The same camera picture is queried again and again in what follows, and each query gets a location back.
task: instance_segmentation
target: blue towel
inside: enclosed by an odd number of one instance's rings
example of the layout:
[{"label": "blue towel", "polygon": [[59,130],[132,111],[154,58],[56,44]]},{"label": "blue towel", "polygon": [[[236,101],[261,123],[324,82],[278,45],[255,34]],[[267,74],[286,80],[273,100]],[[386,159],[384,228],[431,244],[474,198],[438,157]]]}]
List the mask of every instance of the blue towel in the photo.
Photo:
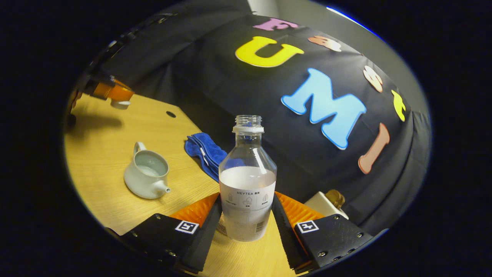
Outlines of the blue towel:
[{"label": "blue towel", "polygon": [[218,183],[218,166],[227,153],[218,147],[206,133],[188,136],[184,146],[184,150],[190,157],[200,158],[203,171]]}]

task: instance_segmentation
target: wooden table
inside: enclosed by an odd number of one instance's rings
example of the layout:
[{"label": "wooden table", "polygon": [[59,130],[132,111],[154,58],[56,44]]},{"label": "wooden table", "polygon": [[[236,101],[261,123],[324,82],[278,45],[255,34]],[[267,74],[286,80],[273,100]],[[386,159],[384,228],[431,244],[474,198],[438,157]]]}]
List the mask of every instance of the wooden table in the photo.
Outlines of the wooden table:
[{"label": "wooden table", "polygon": [[[186,136],[200,129],[179,107],[134,95],[128,110],[118,110],[109,100],[83,95],[72,114],[77,123],[65,135],[72,181],[94,217],[119,235],[154,213],[171,215],[219,191],[218,183],[184,150]],[[147,200],[127,188],[123,172],[132,160],[136,141],[168,161],[171,193]],[[236,242],[216,231],[199,276],[287,277],[295,273],[289,269],[275,218],[270,214],[265,236],[256,242]]]}]

